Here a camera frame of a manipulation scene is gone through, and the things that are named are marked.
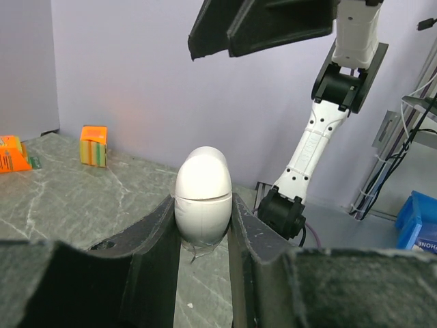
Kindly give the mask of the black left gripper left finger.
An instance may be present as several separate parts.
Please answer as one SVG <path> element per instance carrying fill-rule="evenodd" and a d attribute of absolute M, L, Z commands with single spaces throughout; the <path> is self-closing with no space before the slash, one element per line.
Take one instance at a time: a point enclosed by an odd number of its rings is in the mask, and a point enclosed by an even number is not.
<path fill-rule="evenodd" d="M 180 261 L 174 201 L 81 250 L 1 242 L 2 327 L 172 327 Z"/>

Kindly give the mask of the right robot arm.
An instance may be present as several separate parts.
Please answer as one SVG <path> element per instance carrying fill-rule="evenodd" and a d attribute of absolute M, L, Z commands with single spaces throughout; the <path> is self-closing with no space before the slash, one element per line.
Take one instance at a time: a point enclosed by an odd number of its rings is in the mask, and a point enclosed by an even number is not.
<path fill-rule="evenodd" d="M 378 39 L 381 1 L 204 1 L 188 35 L 193 59 L 242 57 L 335 34 L 311 91 L 311 113 L 289 163 L 257 216 L 285 239 L 305 235 L 305 199 L 333 133 L 365 102 L 388 46 Z"/>

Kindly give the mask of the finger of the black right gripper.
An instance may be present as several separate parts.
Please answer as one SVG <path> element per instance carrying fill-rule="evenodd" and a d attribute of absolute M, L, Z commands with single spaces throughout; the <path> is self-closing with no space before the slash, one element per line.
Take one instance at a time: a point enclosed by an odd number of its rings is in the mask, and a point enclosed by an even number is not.
<path fill-rule="evenodd" d="M 337 1 L 244 1 L 227 30 L 228 52 L 242 57 L 333 31 Z"/>
<path fill-rule="evenodd" d="M 252 10 L 254 1 L 204 1 L 188 35 L 191 59 L 228 51 L 231 57 L 252 53 L 249 43 L 233 41 L 240 23 Z"/>

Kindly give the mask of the white oval charging case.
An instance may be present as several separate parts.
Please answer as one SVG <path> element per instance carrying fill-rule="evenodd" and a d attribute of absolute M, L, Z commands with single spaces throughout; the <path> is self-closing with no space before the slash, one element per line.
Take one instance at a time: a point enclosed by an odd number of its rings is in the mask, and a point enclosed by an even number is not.
<path fill-rule="evenodd" d="M 196 247 L 219 243 L 229 224 L 232 198 L 224 154 L 211 146 L 194 149 L 175 182 L 175 220 L 182 238 Z"/>

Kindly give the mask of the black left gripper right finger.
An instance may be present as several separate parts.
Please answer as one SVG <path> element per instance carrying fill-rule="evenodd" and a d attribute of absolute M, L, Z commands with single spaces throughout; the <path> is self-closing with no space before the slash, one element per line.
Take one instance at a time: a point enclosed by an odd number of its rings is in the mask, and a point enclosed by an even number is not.
<path fill-rule="evenodd" d="M 435 327 L 436 257 L 400 249 L 295 247 L 233 196 L 234 327 Z"/>

